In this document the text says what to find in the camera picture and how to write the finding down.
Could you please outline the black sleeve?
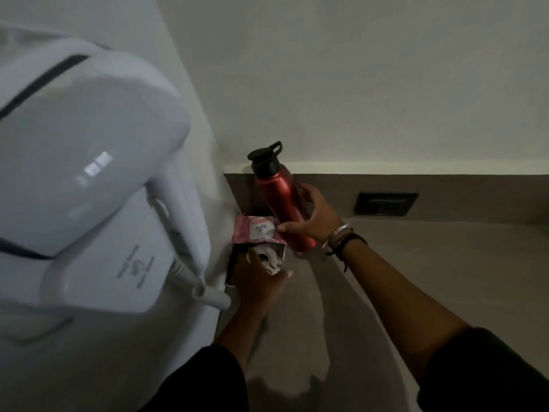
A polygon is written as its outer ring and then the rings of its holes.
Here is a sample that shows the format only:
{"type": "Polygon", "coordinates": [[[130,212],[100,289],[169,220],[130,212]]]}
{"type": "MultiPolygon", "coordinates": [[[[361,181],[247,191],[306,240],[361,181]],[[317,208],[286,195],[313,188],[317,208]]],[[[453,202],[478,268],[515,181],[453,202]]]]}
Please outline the black sleeve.
{"type": "Polygon", "coordinates": [[[138,412],[249,412],[243,370],[223,346],[206,346],[170,374],[138,412]]]}
{"type": "Polygon", "coordinates": [[[423,412],[549,412],[549,380],[492,332],[473,327],[430,358],[417,404],[423,412]]]}

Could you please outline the pink wipes packet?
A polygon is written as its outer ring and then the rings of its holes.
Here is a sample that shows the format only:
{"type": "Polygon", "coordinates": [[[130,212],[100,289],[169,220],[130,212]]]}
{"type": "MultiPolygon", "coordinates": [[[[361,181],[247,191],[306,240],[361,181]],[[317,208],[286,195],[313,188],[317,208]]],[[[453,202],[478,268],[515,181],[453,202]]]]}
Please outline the pink wipes packet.
{"type": "Polygon", "coordinates": [[[283,244],[287,242],[277,230],[273,216],[249,216],[237,214],[231,239],[232,244],[283,244]]]}

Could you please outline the black box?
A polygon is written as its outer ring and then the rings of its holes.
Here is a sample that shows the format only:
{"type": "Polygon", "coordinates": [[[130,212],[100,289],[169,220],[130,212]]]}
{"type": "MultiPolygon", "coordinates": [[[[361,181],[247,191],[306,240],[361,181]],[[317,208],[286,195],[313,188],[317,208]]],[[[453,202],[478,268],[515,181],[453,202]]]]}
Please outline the black box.
{"type": "Polygon", "coordinates": [[[253,247],[256,246],[257,244],[259,243],[242,243],[242,244],[233,245],[230,258],[229,258],[228,268],[227,268],[227,275],[225,280],[226,286],[234,287],[234,284],[233,284],[234,266],[238,261],[239,255],[241,254],[244,255],[246,260],[249,262],[248,251],[249,249],[253,249],[253,247]]]}

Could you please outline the white plastic object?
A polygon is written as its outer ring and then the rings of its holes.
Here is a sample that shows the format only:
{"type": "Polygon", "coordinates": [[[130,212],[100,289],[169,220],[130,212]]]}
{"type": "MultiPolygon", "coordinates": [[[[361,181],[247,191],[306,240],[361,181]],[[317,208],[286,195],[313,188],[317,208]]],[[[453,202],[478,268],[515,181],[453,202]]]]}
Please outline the white plastic object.
{"type": "Polygon", "coordinates": [[[279,243],[259,243],[253,247],[264,269],[271,275],[282,270],[286,245],[279,243]]]}

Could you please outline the white wall-mounted hair dryer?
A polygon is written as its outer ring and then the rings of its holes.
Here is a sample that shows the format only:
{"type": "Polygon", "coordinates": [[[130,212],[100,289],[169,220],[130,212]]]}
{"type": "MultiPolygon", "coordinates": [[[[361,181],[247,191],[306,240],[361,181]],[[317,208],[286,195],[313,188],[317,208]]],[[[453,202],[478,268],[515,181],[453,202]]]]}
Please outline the white wall-mounted hair dryer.
{"type": "Polygon", "coordinates": [[[156,175],[189,129],[151,62],[0,26],[0,251],[57,256],[156,175]]]}

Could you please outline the black left sleeve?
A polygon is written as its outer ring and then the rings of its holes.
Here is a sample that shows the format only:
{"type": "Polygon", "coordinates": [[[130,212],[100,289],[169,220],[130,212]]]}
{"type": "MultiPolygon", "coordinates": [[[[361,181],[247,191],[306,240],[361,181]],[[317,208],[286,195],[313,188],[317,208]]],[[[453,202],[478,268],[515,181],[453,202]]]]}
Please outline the black left sleeve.
{"type": "Polygon", "coordinates": [[[243,370],[223,346],[206,346],[170,374],[138,412],[249,412],[243,370]]]}

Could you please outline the person's right hand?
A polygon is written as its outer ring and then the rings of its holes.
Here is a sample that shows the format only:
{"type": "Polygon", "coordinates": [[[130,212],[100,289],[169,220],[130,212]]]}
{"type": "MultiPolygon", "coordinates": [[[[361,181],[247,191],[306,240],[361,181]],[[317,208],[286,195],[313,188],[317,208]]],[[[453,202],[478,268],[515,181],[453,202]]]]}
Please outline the person's right hand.
{"type": "Polygon", "coordinates": [[[316,187],[306,183],[302,183],[300,186],[305,198],[313,204],[313,213],[308,219],[309,229],[312,233],[312,237],[309,238],[324,243],[333,231],[345,223],[316,187]]]}

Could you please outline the person's right forearm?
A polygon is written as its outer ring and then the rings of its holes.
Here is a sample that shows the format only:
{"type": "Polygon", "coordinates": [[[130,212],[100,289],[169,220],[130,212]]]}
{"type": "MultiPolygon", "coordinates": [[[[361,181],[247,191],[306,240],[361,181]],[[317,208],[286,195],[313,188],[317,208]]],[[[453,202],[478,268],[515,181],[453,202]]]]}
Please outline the person's right forearm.
{"type": "Polygon", "coordinates": [[[411,375],[421,384],[433,355],[471,325],[415,286],[368,245],[350,242],[344,259],[411,375]]]}

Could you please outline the red metal water bottle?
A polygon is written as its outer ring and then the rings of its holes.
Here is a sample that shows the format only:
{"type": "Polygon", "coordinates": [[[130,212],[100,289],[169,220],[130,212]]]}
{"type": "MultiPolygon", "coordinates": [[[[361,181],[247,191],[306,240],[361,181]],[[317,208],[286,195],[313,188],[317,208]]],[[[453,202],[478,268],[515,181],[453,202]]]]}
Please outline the red metal water bottle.
{"type": "Polygon", "coordinates": [[[294,178],[278,159],[282,150],[282,142],[278,141],[248,154],[255,183],[279,223],[307,221],[310,216],[294,178]]]}

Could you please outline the black thread wristband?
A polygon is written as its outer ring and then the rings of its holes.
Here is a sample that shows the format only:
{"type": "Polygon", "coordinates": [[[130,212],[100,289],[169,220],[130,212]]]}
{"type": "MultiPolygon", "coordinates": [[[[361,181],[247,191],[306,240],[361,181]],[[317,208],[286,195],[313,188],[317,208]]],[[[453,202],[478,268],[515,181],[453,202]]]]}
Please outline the black thread wristband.
{"type": "Polygon", "coordinates": [[[354,233],[353,231],[351,231],[350,233],[343,236],[337,242],[335,247],[332,247],[330,251],[324,253],[324,256],[336,256],[337,259],[339,259],[339,261],[344,263],[343,273],[346,273],[348,268],[349,268],[347,262],[344,259],[344,250],[347,247],[347,245],[350,242],[353,242],[353,241],[360,241],[360,242],[364,243],[365,245],[368,245],[368,242],[363,237],[361,237],[360,235],[358,235],[358,234],[354,233]]]}

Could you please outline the person's left forearm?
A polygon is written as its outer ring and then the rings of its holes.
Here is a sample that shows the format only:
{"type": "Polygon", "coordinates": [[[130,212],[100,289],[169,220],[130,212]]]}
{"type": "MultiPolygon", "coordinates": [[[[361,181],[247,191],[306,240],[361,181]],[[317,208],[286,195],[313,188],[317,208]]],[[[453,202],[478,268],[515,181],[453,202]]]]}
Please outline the person's left forearm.
{"type": "Polygon", "coordinates": [[[214,339],[213,345],[227,349],[244,374],[248,369],[252,347],[270,307],[269,301],[241,300],[232,318],[214,339]]]}

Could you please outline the black wall socket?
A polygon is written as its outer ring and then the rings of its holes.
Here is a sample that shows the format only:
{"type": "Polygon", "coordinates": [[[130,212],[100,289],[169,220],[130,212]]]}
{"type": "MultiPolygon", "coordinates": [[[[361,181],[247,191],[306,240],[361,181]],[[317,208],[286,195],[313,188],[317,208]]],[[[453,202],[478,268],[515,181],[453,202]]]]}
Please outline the black wall socket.
{"type": "Polygon", "coordinates": [[[406,216],[418,196],[418,193],[360,192],[353,208],[353,214],[357,216],[406,216]]]}

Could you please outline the silver bangle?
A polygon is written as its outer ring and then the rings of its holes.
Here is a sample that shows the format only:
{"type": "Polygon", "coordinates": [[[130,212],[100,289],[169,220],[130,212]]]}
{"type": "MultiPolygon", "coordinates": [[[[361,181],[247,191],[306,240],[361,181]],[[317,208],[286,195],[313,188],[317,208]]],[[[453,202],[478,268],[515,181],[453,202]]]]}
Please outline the silver bangle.
{"type": "Polygon", "coordinates": [[[341,241],[349,234],[353,233],[353,227],[351,223],[346,223],[335,231],[333,231],[322,245],[322,249],[328,251],[335,250],[341,243],[341,241]]]}

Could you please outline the black right sleeve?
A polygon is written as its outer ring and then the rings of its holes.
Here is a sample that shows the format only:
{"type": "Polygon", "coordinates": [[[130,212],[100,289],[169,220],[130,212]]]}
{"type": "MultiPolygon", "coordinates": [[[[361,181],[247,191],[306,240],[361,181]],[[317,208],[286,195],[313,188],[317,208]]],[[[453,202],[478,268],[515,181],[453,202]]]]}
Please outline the black right sleeve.
{"type": "Polygon", "coordinates": [[[492,332],[473,327],[430,358],[417,404],[423,412],[549,412],[549,380],[492,332]]]}

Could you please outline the person's left hand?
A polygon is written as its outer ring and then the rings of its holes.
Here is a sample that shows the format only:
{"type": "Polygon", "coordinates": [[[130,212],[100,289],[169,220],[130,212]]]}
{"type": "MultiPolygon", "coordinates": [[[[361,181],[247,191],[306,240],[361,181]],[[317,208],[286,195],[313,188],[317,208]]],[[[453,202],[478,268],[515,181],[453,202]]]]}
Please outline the person's left hand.
{"type": "Polygon", "coordinates": [[[239,255],[234,266],[233,284],[239,300],[269,301],[272,306],[284,287],[278,288],[273,285],[272,275],[264,269],[253,249],[249,249],[248,257],[249,262],[244,255],[239,255]]]}

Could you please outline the white hair dryer wall holder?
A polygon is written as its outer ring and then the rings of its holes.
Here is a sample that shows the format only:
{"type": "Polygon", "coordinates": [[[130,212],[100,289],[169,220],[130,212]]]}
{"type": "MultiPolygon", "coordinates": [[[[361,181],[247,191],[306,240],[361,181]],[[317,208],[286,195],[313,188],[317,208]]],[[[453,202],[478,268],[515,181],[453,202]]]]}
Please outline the white hair dryer wall holder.
{"type": "Polygon", "coordinates": [[[168,277],[195,295],[210,254],[194,171],[181,157],[57,256],[0,250],[0,341],[36,343],[69,325],[74,310],[141,314],[168,277]]]}

